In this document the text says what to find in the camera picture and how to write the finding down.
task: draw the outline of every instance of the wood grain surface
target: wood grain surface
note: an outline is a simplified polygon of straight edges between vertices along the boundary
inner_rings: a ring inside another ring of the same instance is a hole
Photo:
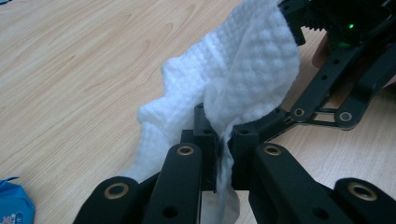
[[[132,164],[139,106],[163,94],[161,65],[216,28],[240,0],[13,0],[0,6],[0,178],[19,176],[35,223],[72,223],[103,180]],[[304,30],[293,102],[317,69],[323,33]],[[396,197],[396,93],[382,91],[343,132],[297,127],[274,142],[318,182],[375,183]],[[255,223],[247,193],[237,223]]]

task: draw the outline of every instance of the crumpled paper towel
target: crumpled paper towel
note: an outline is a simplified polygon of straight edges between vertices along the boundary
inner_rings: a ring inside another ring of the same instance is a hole
[[[161,170],[181,131],[192,129],[194,106],[204,102],[225,148],[218,193],[203,195],[202,223],[236,221],[239,200],[231,187],[233,158],[226,144],[232,128],[279,106],[299,72],[299,52],[278,3],[239,4],[216,30],[163,65],[164,96],[139,109],[141,139],[134,164],[122,175],[141,182]]]

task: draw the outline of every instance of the blue object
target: blue object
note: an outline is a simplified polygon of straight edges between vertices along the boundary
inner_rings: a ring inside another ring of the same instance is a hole
[[[0,180],[0,223],[31,224],[35,206],[20,185],[9,183],[13,179],[17,177]]]
[[[12,1],[12,0],[0,0],[0,5],[3,5],[3,4],[5,4],[7,2],[10,2],[10,1]]]

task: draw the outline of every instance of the white tissue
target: white tissue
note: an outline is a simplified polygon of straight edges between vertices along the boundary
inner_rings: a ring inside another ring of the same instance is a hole
[[[161,170],[181,131],[192,129],[194,106],[204,102],[225,148],[218,193],[203,194],[202,223],[236,221],[233,158],[225,143],[234,125],[259,119],[280,105],[298,74],[298,49],[277,4],[245,0],[238,5],[215,31],[163,65],[164,96],[138,112],[141,139],[134,164],[122,175],[141,182]]]

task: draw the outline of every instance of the white cloth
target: white cloth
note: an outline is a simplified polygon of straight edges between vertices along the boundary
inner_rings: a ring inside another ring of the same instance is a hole
[[[234,125],[259,119],[280,105],[298,74],[299,52],[277,4],[245,0],[238,5],[215,31],[163,65],[164,96],[138,112],[141,139],[134,164],[122,175],[141,182],[161,170],[181,130],[192,129],[194,106],[204,102],[225,148],[218,193],[203,195],[202,223],[236,221],[233,158],[225,143]]]

